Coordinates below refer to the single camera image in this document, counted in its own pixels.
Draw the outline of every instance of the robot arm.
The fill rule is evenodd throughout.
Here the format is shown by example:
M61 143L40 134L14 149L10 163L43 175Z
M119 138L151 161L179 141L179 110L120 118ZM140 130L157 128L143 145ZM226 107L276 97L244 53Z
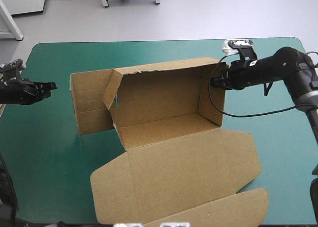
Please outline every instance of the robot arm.
M318 143L318 76L315 71L318 64L313 64L309 53L302 53L291 47L281 48L273 56L258 60L252 46L253 43L249 39L226 40L223 51L229 56L239 54L240 60L232 62L231 66L221 71L219 75L213 76L212 74L210 86L226 90L242 90L249 86L263 84L264 95L267 95L273 82L283 80L295 104L291 108L305 112ZM313 170L313 175L318 175L318 165ZM318 223L318 179L312 182L310 195Z
M51 96L51 90L56 89L54 82L32 82L20 77L20 71L25 69L22 60L0 65L0 104L29 105Z

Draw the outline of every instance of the corrugated cardboard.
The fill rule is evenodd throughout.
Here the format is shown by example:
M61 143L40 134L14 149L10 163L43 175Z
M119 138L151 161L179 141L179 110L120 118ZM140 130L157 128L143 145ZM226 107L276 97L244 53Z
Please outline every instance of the corrugated cardboard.
M262 223L267 192L236 194L261 172L253 138L221 130L222 114L208 99L217 62L198 58L72 74L79 133L114 126L127 150L91 175L100 223ZM215 88L213 95L223 109L224 90Z

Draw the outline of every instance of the green tabletop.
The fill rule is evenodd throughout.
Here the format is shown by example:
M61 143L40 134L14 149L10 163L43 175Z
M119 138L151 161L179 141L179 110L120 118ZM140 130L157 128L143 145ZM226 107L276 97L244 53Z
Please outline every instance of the green tabletop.
M257 38L260 58L283 46L304 50L296 38ZM79 137L70 94L70 74L201 56L220 58L223 40L43 43L36 45L23 76L55 81L52 97L31 106L8 105L0 119L0 152L19 199L17 217L32 222L96 223L89 177L124 152L115 132ZM283 82L268 97L263 87L228 91L226 111L264 112L291 106ZM270 194L266 224L315 223L309 196L317 144L306 116L289 111L259 118L224 117L224 129L251 132L262 174L245 189L264 187Z

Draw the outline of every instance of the white label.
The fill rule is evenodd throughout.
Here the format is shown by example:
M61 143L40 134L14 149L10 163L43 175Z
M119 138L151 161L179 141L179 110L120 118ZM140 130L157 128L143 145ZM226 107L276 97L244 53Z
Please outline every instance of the white label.
M252 62L249 64L249 66L250 66L250 67L251 67L251 66L255 66L256 62L257 62L257 60L256 60L256 61L252 61Z

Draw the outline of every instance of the black cable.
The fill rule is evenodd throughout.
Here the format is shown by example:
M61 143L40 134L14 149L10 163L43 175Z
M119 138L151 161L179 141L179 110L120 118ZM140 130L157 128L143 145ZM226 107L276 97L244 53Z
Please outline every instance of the black cable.
M208 92L209 92L209 98L210 98L210 101L212 103L212 105L214 106L214 108L216 108L217 111L219 111L220 113L222 114L225 114L225 115L228 115L228 116L231 116L231 117L235 117L235 118L249 118L249 117L257 117L257 116L264 116L264 115L269 115L269 114L277 114L277 113L281 113L281 112L285 112L285 111L288 111L288 110L292 110L292 109L297 109L297 108L300 108L300 107L318 107L317 105L314 105L314 104L300 104L300 105L295 105L295 106L292 106L292 107L289 107L289 108L286 108L286 109L279 109L279 110L274 110L274 111L270 111L270 112L266 112L266 113L259 113L259 114L248 114L248 115L235 115L235 114L230 114L230 113L227 113L227 112L224 112L222 110L220 110L213 98L212 98L212 93L211 93L211 88L210 88L210 83L211 83L211 79L213 77L213 74L214 72L217 70L218 66L220 65L220 63L222 62L222 60L224 60L226 57L228 56L224 56L222 57L219 62L217 63L217 65L215 66L215 68L213 69L212 73L211 73L211 76L209 78L209 83L208 83Z

